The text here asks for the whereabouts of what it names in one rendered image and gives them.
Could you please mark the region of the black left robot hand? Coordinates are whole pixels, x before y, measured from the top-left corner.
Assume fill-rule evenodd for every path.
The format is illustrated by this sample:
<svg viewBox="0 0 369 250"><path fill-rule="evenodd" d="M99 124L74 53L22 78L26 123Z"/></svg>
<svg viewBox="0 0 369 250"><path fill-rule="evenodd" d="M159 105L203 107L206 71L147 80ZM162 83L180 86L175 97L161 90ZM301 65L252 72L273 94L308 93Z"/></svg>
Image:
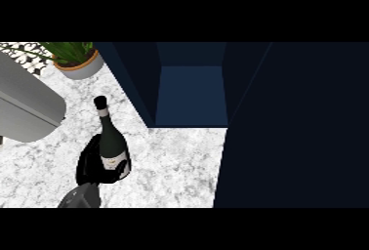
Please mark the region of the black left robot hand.
<svg viewBox="0 0 369 250"><path fill-rule="evenodd" d="M99 155L99 140L100 134L96 134L81 151L78 165L76 165L76 184L81 186L85 183L91 184L113 184L122 180L131 172L131 159L125 156L116 168L106 170L103 168Z"/></svg>

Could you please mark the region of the dark green wine bottle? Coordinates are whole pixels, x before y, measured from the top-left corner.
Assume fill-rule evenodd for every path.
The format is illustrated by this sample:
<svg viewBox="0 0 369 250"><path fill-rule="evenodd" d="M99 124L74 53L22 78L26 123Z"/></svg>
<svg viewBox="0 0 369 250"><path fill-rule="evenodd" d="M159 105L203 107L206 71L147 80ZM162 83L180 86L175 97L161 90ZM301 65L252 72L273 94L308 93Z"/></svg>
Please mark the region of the dark green wine bottle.
<svg viewBox="0 0 369 250"><path fill-rule="evenodd" d="M102 132L99 137L99 156L102 161L102 182L112 184L122 180L131 171L131 160L125 138L110 120L106 97L93 99Z"/></svg>

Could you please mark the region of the dark blue cabinet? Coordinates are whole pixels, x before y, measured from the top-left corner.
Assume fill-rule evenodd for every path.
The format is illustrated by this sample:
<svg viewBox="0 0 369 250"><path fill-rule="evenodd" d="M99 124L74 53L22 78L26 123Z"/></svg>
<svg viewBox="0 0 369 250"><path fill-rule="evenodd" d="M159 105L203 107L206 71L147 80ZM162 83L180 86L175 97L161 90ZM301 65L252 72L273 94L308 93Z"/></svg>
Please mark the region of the dark blue cabinet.
<svg viewBox="0 0 369 250"><path fill-rule="evenodd" d="M119 87L150 128L226 128L268 42L97 42Z"/></svg>

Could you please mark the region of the grey rounded appliance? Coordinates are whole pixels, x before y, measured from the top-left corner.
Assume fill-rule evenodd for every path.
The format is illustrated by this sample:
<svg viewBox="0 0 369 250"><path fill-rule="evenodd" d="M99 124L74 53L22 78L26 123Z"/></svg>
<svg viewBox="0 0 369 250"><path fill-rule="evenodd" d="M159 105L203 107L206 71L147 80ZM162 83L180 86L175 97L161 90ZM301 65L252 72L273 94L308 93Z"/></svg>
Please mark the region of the grey rounded appliance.
<svg viewBox="0 0 369 250"><path fill-rule="evenodd" d="M65 113L63 98L0 52L0 136L23 143L43 139Z"/></svg>

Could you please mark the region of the potted green plant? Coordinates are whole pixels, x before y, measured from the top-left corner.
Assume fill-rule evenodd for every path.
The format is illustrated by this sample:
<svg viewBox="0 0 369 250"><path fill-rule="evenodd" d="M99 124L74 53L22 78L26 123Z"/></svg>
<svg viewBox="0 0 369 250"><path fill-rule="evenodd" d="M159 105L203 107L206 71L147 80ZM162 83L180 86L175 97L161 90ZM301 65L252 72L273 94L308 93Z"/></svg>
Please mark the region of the potted green plant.
<svg viewBox="0 0 369 250"><path fill-rule="evenodd" d="M103 58L93 42L38 42L38 45L50 53L48 57L23 48L13 48L10 45L0 45L0 48L51 61L57 70L72 80L90 78L102 69Z"/></svg>

